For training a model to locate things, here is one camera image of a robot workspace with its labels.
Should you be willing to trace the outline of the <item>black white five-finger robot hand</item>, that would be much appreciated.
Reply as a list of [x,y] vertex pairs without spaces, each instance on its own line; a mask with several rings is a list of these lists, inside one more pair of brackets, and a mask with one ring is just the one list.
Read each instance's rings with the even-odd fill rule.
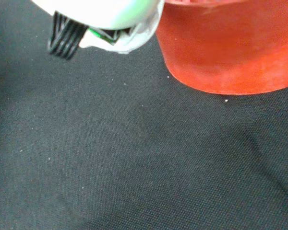
[[52,16],[49,54],[71,59],[96,47],[128,54],[147,43],[159,24],[163,0],[35,0]]

